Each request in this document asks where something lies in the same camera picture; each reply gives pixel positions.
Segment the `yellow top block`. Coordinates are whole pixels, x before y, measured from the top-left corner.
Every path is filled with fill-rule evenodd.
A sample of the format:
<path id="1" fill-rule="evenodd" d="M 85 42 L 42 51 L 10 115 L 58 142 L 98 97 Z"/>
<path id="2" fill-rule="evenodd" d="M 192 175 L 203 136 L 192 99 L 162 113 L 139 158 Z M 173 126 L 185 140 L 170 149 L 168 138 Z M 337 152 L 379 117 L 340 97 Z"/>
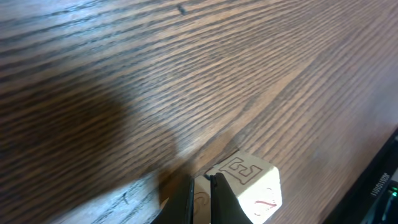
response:
<path id="1" fill-rule="evenodd" d="M 237 151 L 194 179 L 193 224 L 211 224 L 210 175 L 222 173 L 252 224 L 265 223 L 282 205 L 278 168 Z"/>

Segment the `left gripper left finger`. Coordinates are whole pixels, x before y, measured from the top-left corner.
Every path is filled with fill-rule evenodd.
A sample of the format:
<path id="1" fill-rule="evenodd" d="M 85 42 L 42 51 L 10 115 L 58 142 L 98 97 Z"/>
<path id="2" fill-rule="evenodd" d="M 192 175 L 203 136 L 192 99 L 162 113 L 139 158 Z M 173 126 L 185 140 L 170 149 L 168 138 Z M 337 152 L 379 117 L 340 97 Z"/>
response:
<path id="1" fill-rule="evenodd" d="M 195 182 L 186 175 L 151 224 L 193 224 Z"/>

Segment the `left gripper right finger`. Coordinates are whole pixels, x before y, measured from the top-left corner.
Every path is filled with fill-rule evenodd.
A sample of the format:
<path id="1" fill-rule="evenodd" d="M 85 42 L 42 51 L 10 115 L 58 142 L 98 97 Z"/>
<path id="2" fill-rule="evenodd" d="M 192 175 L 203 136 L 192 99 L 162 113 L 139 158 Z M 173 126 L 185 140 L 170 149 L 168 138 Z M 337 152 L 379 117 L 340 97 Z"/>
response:
<path id="1" fill-rule="evenodd" d="M 210 175 L 210 185 L 211 224 L 252 224 L 222 173 Z"/>

